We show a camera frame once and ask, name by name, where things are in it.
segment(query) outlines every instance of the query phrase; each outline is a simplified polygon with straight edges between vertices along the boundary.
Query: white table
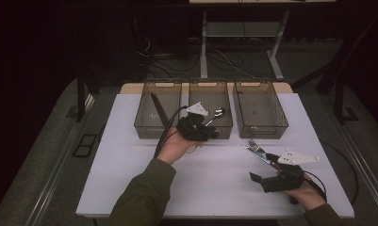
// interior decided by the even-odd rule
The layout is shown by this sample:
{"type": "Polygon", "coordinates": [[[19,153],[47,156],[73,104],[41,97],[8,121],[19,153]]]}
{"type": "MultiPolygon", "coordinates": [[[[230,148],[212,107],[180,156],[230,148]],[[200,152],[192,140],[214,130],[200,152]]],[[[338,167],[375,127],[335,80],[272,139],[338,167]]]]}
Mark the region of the white table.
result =
{"type": "MultiPolygon", "coordinates": [[[[140,92],[119,94],[112,107],[76,213],[88,218],[108,217],[130,180],[143,172],[154,155],[157,140],[139,139],[133,126],[140,92]]],[[[258,139],[267,152],[287,149],[318,156],[319,163],[302,165],[318,175],[327,189],[328,202],[343,218],[353,218],[353,208],[330,165],[297,94],[279,93],[289,128],[281,139],[258,139]]],[[[275,171],[241,146],[233,98],[234,126],[227,140],[210,140],[173,166],[177,173],[165,218],[291,218],[304,210],[280,193],[264,193],[249,172],[262,177],[275,171]]]]}

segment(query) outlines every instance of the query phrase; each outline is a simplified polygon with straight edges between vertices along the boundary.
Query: transparent plastic bin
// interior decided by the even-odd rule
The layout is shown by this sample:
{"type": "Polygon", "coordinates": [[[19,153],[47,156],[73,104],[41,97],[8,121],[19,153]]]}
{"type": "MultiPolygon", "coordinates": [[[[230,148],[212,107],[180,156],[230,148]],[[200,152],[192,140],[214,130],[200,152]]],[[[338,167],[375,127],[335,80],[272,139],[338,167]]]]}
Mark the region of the transparent plastic bin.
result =
{"type": "Polygon", "coordinates": [[[205,116],[203,124],[212,120],[216,109],[219,107],[225,109],[224,115],[215,119],[209,126],[216,127],[220,133],[216,139],[230,138],[233,120],[227,82],[220,78],[191,79],[189,82],[189,105],[199,102],[208,111],[208,116],[205,116]]]}
{"type": "Polygon", "coordinates": [[[241,138],[282,137],[288,121],[271,81],[236,79],[233,95],[241,138]]]}
{"type": "MultiPolygon", "coordinates": [[[[156,109],[151,94],[155,94],[168,120],[180,107],[182,81],[180,79],[147,79],[141,94],[134,126],[139,138],[160,139],[165,126],[156,109]]],[[[178,122],[176,116],[173,125],[178,122]]]]}

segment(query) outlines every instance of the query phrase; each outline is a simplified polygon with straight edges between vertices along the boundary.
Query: green sleeve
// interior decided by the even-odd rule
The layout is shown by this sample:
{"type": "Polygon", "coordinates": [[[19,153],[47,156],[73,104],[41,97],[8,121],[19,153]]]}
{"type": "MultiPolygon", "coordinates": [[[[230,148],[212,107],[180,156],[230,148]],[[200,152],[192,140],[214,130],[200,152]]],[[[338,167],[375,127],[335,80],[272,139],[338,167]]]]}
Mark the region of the green sleeve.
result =
{"type": "Polygon", "coordinates": [[[170,187],[175,174],[171,165],[151,160],[147,169],[132,179],[116,202],[109,217],[110,225],[157,225],[171,197],[170,187]]]}
{"type": "Polygon", "coordinates": [[[304,213],[309,226],[345,226],[347,223],[329,204],[324,204],[304,213]]]}

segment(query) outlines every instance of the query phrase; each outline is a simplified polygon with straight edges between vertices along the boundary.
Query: table leg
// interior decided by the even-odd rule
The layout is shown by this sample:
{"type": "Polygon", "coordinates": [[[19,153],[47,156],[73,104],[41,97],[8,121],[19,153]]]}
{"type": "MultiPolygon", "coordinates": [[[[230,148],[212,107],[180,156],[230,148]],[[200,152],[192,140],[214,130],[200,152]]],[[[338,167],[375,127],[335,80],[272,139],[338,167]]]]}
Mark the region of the table leg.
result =
{"type": "Polygon", "coordinates": [[[283,77],[282,71],[280,71],[279,64],[277,63],[276,53],[277,53],[277,49],[279,48],[280,41],[283,38],[283,33],[285,32],[285,29],[286,29],[288,15],[289,15],[289,11],[285,11],[285,13],[283,14],[282,21],[279,25],[279,28],[277,29],[277,34],[274,38],[274,45],[271,48],[271,50],[267,51],[268,59],[271,64],[271,68],[273,69],[274,76],[276,76],[276,79],[278,80],[283,80],[284,77],[283,77]]]}

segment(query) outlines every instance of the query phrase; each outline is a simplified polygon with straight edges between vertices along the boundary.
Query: dark floor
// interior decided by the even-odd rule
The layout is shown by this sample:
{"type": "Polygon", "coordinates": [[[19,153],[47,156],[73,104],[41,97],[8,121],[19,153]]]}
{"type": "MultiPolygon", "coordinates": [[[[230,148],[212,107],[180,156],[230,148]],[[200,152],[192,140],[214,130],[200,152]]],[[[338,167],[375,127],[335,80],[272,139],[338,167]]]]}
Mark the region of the dark floor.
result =
{"type": "MultiPolygon", "coordinates": [[[[284,81],[292,84],[323,66],[333,58],[340,45],[339,40],[284,41],[277,54],[284,81]]],[[[208,45],[208,77],[245,76],[232,69],[225,58],[250,75],[273,77],[265,54],[270,46],[271,42],[264,40],[232,40],[229,49],[226,49],[225,45],[215,41],[213,45],[208,45]]],[[[185,60],[170,57],[166,59],[160,53],[159,59],[153,63],[155,66],[149,67],[148,77],[198,77],[198,56],[198,48],[193,48],[193,53],[185,60]]],[[[344,106],[350,107],[359,121],[339,124],[333,116],[335,94],[331,92],[329,95],[320,96],[315,91],[319,80],[314,79],[294,92],[300,94],[348,199],[353,201],[355,218],[348,219],[351,225],[378,226],[378,124],[350,89],[345,90],[344,106]]],[[[93,219],[77,216],[74,211],[113,100],[120,88],[103,88],[100,94],[91,96],[87,102],[87,114],[82,122],[76,123],[75,118],[67,117],[71,107],[76,106],[75,87],[73,81],[59,97],[51,116],[3,199],[0,206],[0,225],[107,225],[106,219],[97,219],[94,222],[93,219]],[[97,136],[90,157],[72,157],[78,141],[85,134],[97,136]]],[[[182,222],[170,220],[163,223],[183,225],[182,222]]],[[[199,225],[200,222],[185,223],[184,225],[199,225]]],[[[276,222],[216,220],[201,223],[275,225],[276,222]]],[[[279,219],[277,223],[281,226],[307,225],[303,218],[279,219]]]]}

